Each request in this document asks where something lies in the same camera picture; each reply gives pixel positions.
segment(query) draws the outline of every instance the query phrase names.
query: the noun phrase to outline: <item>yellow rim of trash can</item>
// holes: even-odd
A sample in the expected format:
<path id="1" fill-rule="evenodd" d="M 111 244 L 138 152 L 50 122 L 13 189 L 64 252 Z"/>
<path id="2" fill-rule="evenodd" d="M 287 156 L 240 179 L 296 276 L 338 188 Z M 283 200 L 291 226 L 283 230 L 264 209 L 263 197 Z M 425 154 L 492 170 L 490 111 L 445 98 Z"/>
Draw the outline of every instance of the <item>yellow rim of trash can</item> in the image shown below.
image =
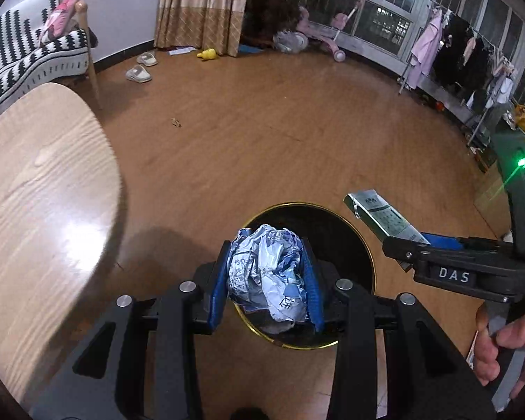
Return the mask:
<path id="1" fill-rule="evenodd" d="M 375 294 L 375 277 L 376 277 L 375 262 L 373 261 L 373 256 L 371 254 L 370 247 L 367 245 L 367 242 L 365 242 L 365 239 L 362 236 L 362 234 L 359 232 L 359 230 L 357 230 L 357 228 L 354 227 L 354 225 L 350 221 L 348 221 L 347 219 L 343 218 L 342 216 L 340 216 L 339 214 L 335 213 L 334 211 L 329 210 L 328 208 L 325 208 L 324 206 L 320 206 L 320 205 L 317 205 L 317 204 L 311 204 L 309 202 L 284 202 L 282 204 L 276 204 L 276 205 L 270 206 L 269 208 L 264 209 L 260 213 L 257 213 L 250 220 L 248 220 L 243 225 L 243 227 L 247 227 L 251 222 L 256 220 L 259 216 L 265 214 L 267 211 L 273 210 L 275 208 L 282 208 L 282 207 L 289 207 L 289 206 L 292 207 L 292 206 L 295 206 L 295 205 L 305 205 L 307 207 L 311 206 L 313 208 L 318 208 L 319 210 L 326 211 L 327 213 L 330 213 L 331 215 L 336 216 L 337 218 L 339 218 L 342 221 L 344 221 L 348 225 L 348 227 L 350 227 L 354 231 L 354 233 L 360 238 L 360 240 L 364 244 L 365 250 L 367 251 L 367 254 L 368 254 L 368 257 L 370 258 L 371 268 L 373 270 L 371 293 Z M 324 344 L 324 345 L 314 346 L 314 347 L 299 347 L 299 346 L 294 346 L 294 345 L 282 343 L 282 342 L 278 341 L 278 339 L 270 338 L 270 336 L 264 334 L 259 329 L 255 328 L 253 326 L 253 324 L 251 324 L 251 321 L 247 318 L 247 316 L 245 315 L 243 310 L 241 309 L 241 306 L 239 306 L 236 302 L 233 302 L 233 305 L 235 306 L 235 310 L 237 311 L 237 314 L 239 314 L 239 317 L 245 323 L 245 325 L 247 325 L 249 330 L 251 330 L 255 335 L 266 339 L 269 343 L 275 344 L 275 345 L 277 345 L 279 347 L 284 347 L 284 348 L 287 348 L 287 349 L 294 349 L 294 350 L 314 350 L 314 349 L 324 349 L 325 347 L 331 347 L 331 346 L 334 346 L 334 345 L 336 345 L 338 343 L 338 341 L 334 341 L 334 342 L 329 343 L 329 344 Z"/>

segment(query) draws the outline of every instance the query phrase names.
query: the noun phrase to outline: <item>yellow toy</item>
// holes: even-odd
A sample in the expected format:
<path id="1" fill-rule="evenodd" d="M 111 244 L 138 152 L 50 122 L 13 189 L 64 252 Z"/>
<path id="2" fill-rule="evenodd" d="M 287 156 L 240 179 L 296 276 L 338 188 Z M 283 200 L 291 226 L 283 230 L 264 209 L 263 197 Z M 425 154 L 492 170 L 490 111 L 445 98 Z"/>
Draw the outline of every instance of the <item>yellow toy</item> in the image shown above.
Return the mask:
<path id="1" fill-rule="evenodd" d="M 197 54 L 196 56 L 202 58 L 203 60 L 214 60 L 215 58 L 218 58 L 218 54 L 214 49 L 205 50 L 204 52 L 202 52 L 201 54 Z"/>

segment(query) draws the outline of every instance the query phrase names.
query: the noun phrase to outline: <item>human hand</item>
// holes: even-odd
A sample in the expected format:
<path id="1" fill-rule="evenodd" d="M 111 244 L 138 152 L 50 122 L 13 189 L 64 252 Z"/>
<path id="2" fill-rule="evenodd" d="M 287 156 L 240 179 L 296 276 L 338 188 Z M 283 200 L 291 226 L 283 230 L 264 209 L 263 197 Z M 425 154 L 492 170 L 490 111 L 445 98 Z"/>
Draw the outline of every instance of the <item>human hand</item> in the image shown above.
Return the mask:
<path id="1" fill-rule="evenodd" d="M 485 304 L 476 311 L 476 328 L 478 335 L 474 346 L 474 373 L 482 385 L 495 380 L 500 373 L 500 365 L 496 361 L 498 346 L 509 349 L 525 347 L 525 316 L 511 322 L 496 333 L 496 338 L 488 334 L 488 313 Z M 525 385 L 525 364 L 519 380 L 511 391 L 510 398 L 515 398 Z"/>

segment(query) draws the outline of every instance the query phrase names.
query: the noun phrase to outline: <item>wooden table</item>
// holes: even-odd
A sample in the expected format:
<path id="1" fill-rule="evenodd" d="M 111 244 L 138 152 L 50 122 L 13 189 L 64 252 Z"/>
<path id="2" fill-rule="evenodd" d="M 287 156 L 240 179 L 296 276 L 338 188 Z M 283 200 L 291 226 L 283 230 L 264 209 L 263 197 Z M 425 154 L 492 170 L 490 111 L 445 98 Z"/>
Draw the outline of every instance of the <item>wooden table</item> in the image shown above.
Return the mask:
<path id="1" fill-rule="evenodd" d="M 0 379 L 16 400 L 104 259 L 120 198 L 113 150 L 70 89 L 41 85 L 0 116 Z"/>

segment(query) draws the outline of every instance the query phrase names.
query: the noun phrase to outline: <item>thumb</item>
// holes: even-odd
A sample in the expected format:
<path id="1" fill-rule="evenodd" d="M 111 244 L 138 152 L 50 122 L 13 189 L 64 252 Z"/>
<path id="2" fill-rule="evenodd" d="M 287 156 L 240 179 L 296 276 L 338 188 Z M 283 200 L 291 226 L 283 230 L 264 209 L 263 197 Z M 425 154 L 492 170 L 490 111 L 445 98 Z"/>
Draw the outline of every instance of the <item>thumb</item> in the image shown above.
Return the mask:
<path id="1" fill-rule="evenodd" d="M 525 316 L 502 328 L 496 334 L 496 342 L 508 349 L 525 347 Z"/>

